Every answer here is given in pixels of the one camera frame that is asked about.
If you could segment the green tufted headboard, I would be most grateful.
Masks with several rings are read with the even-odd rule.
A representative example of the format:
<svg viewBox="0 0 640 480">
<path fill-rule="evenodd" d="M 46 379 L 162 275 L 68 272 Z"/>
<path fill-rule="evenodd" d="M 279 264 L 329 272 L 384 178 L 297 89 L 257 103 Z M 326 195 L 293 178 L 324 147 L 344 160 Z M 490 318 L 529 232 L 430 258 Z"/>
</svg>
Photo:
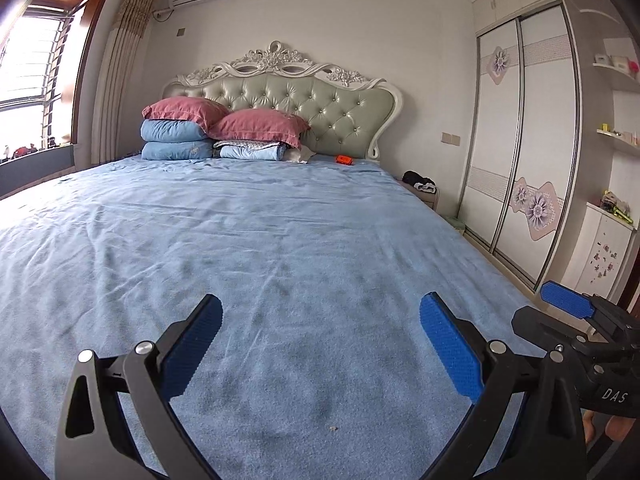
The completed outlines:
<svg viewBox="0 0 640 480">
<path fill-rule="evenodd" d="M 274 40 L 232 62 L 172 78 L 162 96 L 207 98 L 230 112 L 268 108 L 304 118 L 300 135 L 322 155 L 380 160 L 378 141 L 404 106 L 400 90 L 383 78 L 319 63 Z"/>
</svg>

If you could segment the light blue folded blanket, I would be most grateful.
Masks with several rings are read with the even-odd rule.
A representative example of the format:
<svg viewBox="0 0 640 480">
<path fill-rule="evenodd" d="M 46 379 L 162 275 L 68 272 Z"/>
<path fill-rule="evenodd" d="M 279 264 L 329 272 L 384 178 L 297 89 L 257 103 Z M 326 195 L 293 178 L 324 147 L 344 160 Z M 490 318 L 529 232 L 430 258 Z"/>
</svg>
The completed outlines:
<svg viewBox="0 0 640 480">
<path fill-rule="evenodd" d="M 283 142 L 228 140 L 215 142 L 213 149 L 220 158 L 278 162 L 288 149 L 288 144 Z"/>
</svg>

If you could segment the right pink pillow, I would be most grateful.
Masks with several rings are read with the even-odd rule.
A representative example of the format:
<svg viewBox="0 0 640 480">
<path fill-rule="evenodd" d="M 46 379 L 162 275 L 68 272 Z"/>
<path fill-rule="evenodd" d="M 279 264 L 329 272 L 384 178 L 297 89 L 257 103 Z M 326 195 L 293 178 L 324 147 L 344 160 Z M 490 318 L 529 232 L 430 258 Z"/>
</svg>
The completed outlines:
<svg viewBox="0 0 640 480">
<path fill-rule="evenodd" d="M 207 135 L 218 141 L 282 142 L 300 148 L 300 136 L 309 129 L 308 122 L 297 115 L 270 108 L 247 108 L 224 116 Z"/>
</svg>

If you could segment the grey bedside table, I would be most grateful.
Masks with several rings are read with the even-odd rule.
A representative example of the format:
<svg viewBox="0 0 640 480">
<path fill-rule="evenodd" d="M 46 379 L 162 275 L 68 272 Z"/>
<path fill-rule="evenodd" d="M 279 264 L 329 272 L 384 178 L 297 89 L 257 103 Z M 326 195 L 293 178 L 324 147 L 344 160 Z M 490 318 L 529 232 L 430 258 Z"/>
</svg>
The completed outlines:
<svg viewBox="0 0 640 480">
<path fill-rule="evenodd" d="M 436 185 L 427 183 L 426 188 L 416 188 L 415 186 L 402 181 L 399 181 L 399 184 L 416 196 L 427 207 L 430 207 L 431 210 L 437 209 L 439 194 Z"/>
</svg>

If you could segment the black white clothes pile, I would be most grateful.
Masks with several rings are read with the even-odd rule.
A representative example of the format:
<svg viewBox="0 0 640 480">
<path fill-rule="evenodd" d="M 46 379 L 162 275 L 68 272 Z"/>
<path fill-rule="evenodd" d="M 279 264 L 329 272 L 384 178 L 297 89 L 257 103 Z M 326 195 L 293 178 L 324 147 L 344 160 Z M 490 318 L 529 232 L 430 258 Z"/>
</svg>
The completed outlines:
<svg viewBox="0 0 640 480">
<path fill-rule="evenodd" d="M 401 178 L 401 182 L 403 184 L 409 185 L 410 188 L 426 194 L 436 194 L 437 193 L 437 185 L 436 183 L 428 178 L 423 177 L 415 171 L 408 170 L 404 173 Z"/>
</svg>

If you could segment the window with metal bars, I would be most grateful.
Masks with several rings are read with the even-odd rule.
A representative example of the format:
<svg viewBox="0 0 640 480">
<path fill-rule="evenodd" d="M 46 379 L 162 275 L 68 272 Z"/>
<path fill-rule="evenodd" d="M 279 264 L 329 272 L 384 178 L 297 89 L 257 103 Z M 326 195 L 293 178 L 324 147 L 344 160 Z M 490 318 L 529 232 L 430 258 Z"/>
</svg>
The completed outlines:
<svg viewBox="0 0 640 480">
<path fill-rule="evenodd" d="M 25 0 L 1 23 L 1 161 L 77 142 L 81 87 L 106 0 Z"/>
</svg>

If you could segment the small orange object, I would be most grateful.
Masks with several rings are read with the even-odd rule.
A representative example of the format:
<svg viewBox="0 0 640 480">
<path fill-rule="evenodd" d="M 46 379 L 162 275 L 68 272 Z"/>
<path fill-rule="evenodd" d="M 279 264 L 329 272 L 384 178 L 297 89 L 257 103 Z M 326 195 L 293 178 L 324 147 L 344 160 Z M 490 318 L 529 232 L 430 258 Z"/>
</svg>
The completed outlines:
<svg viewBox="0 0 640 480">
<path fill-rule="evenodd" d="M 352 166 L 354 160 L 346 155 L 337 155 L 335 157 L 335 162 L 340 165 Z"/>
</svg>

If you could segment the white green storage box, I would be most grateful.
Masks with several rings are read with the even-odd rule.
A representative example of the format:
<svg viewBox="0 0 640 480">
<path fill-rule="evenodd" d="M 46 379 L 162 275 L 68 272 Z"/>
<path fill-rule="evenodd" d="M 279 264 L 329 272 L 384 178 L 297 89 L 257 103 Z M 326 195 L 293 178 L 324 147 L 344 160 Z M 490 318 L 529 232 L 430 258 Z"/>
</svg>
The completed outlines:
<svg viewBox="0 0 640 480">
<path fill-rule="evenodd" d="M 461 235 L 464 234 L 465 230 L 466 230 L 466 225 L 463 221 L 461 221 L 458 218 L 454 218 L 454 217 L 448 217 L 445 216 L 444 219 L 447 221 L 447 223 L 452 226 L 458 233 L 460 233 Z"/>
</svg>

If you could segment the pink pillow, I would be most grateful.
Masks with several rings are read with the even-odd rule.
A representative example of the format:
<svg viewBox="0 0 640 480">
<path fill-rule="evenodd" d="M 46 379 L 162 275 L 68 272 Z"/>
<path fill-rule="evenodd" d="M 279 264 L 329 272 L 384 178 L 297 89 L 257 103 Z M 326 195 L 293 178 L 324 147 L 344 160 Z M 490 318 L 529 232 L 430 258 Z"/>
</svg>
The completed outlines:
<svg viewBox="0 0 640 480">
<path fill-rule="evenodd" d="M 149 120 L 178 120 L 194 122 L 205 133 L 212 130 L 222 118 L 229 115 L 227 107 L 206 98 L 171 96 L 142 110 L 142 117 Z"/>
<path fill-rule="evenodd" d="M 218 141 L 282 142 L 300 148 L 300 136 L 309 129 L 308 122 L 297 115 L 270 108 L 247 108 L 224 116 L 207 135 Z"/>
</svg>

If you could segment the white corner shelf cabinet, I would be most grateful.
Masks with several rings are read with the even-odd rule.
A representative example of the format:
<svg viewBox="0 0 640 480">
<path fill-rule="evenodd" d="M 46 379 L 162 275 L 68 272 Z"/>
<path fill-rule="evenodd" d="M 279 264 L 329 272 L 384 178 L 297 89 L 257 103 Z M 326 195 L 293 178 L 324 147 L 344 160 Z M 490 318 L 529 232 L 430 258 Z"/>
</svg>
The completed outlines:
<svg viewBox="0 0 640 480">
<path fill-rule="evenodd" d="M 617 302 L 632 275 L 639 235 L 636 226 L 602 209 L 601 200 L 606 191 L 630 204 L 636 200 L 630 181 L 639 172 L 639 149 L 625 148 L 613 132 L 628 117 L 620 109 L 622 97 L 637 99 L 639 93 L 626 92 L 626 75 L 604 61 L 636 58 L 639 48 L 611 0 L 561 0 L 561 14 L 570 47 L 570 174 L 546 277 Z"/>
</svg>

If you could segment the beige striped curtain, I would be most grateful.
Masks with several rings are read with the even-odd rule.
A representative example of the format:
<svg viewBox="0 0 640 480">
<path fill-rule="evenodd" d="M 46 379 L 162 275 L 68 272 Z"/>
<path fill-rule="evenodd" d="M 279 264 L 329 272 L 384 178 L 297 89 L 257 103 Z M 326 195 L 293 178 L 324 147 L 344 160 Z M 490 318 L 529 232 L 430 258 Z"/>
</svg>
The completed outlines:
<svg viewBox="0 0 640 480">
<path fill-rule="evenodd" d="M 94 100 L 90 164 L 98 166 L 117 156 L 120 115 L 155 0 L 122 0 L 102 58 Z"/>
</svg>

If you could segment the white sliding wardrobe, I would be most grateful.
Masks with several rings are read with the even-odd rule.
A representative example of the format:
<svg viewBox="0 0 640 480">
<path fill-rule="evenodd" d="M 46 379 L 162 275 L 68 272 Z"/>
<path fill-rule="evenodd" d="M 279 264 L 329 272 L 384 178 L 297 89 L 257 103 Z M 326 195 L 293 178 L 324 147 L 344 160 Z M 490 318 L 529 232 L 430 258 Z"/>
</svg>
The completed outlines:
<svg viewBox="0 0 640 480">
<path fill-rule="evenodd" d="M 561 0 L 473 0 L 477 81 L 459 218 L 536 289 L 572 194 L 579 92 Z"/>
</svg>

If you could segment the left pink pillow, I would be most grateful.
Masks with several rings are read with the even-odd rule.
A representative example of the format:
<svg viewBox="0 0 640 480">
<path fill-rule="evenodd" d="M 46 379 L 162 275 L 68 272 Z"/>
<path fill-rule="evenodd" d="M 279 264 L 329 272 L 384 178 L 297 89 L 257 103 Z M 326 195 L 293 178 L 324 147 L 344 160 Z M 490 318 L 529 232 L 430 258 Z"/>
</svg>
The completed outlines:
<svg viewBox="0 0 640 480">
<path fill-rule="evenodd" d="M 229 115 L 227 107 L 206 98 L 171 96 L 142 110 L 142 117 L 149 120 L 178 120 L 194 122 L 205 133 L 212 130 L 222 118 Z"/>
</svg>

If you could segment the blue bed sheet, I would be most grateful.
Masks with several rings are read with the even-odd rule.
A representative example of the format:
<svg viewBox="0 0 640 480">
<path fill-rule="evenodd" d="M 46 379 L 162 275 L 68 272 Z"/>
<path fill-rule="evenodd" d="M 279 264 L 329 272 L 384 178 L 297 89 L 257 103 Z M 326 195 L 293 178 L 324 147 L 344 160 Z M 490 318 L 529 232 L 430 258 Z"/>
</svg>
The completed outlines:
<svg viewBox="0 0 640 480">
<path fill-rule="evenodd" d="M 415 479 L 469 406 L 429 292 L 533 352 L 520 292 L 370 162 L 113 162 L 2 200 L 2 411 L 51 472 L 79 351 L 128 352 L 212 294 L 224 322 L 172 407 L 221 477 Z"/>
</svg>

